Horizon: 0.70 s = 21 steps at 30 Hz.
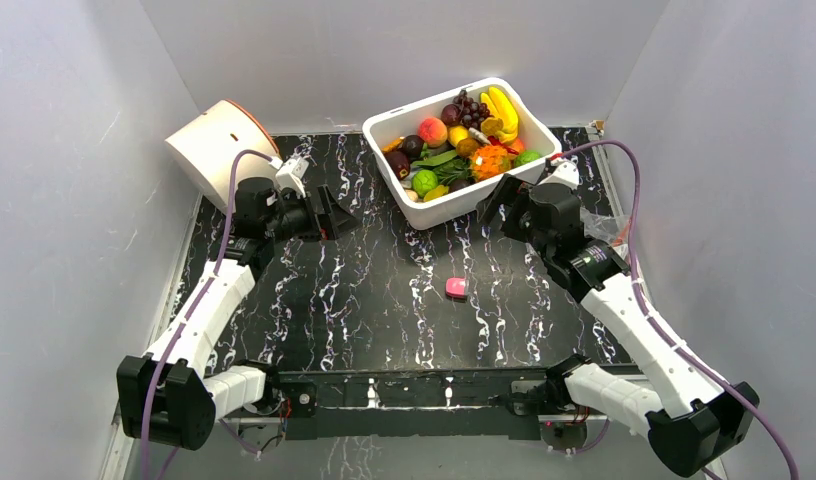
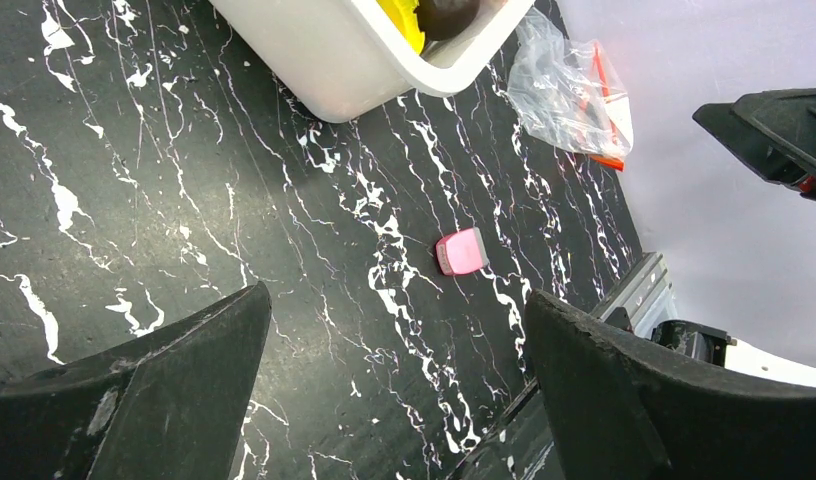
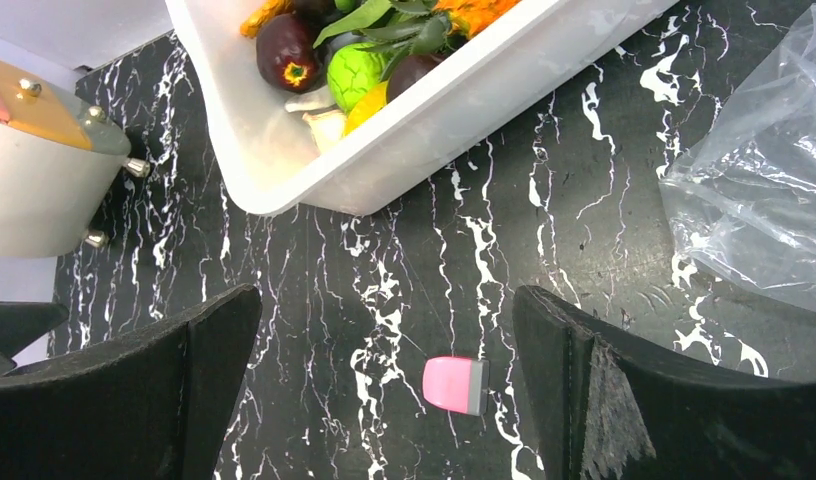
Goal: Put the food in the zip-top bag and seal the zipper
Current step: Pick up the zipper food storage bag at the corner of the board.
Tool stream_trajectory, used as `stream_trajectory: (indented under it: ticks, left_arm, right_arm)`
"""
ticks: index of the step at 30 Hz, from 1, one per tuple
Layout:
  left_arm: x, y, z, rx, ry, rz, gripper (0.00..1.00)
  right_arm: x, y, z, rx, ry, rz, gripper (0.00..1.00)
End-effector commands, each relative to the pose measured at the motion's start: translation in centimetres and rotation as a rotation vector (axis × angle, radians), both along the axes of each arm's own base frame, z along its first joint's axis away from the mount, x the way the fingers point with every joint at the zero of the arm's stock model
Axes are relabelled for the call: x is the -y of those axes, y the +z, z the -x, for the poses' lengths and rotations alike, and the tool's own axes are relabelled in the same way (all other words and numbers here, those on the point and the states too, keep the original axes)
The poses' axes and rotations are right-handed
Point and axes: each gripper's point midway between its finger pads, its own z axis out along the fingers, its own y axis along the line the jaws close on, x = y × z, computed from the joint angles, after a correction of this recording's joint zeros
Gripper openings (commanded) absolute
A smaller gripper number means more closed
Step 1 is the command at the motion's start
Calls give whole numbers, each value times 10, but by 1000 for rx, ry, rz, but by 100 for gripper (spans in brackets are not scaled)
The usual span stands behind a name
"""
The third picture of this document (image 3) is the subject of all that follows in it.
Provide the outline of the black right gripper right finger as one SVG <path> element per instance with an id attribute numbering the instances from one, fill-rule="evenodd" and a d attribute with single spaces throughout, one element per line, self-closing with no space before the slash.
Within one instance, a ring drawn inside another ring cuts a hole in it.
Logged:
<path id="1" fill-rule="evenodd" d="M 549 479 L 816 479 L 816 382 L 716 367 L 551 292 L 514 296 Z"/>

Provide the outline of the clear zip top bag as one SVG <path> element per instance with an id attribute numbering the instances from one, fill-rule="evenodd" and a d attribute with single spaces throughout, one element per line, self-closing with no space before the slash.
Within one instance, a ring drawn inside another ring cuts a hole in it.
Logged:
<path id="1" fill-rule="evenodd" d="M 816 312 L 816 3 L 659 188 L 679 256 Z"/>

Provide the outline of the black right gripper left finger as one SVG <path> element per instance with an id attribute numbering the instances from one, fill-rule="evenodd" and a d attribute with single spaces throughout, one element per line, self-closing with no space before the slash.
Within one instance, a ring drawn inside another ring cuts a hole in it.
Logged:
<path id="1" fill-rule="evenodd" d="M 261 313 L 240 285 L 41 362 L 0 353 L 0 479 L 211 478 Z"/>

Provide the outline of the orange toy pineapple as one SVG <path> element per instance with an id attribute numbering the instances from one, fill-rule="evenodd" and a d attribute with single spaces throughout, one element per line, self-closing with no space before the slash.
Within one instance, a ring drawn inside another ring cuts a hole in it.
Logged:
<path id="1" fill-rule="evenodd" d="M 439 0 L 432 11 L 449 21 L 448 33 L 468 40 L 484 31 L 511 10 L 519 0 Z"/>

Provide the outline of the white garlic bulb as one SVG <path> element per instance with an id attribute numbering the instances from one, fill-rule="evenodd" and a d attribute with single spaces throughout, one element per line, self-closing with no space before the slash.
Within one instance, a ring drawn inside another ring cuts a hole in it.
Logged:
<path id="1" fill-rule="evenodd" d="M 343 138 L 347 117 L 327 85 L 289 98 L 284 109 L 302 114 L 320 154 L 331 150 Z"/>

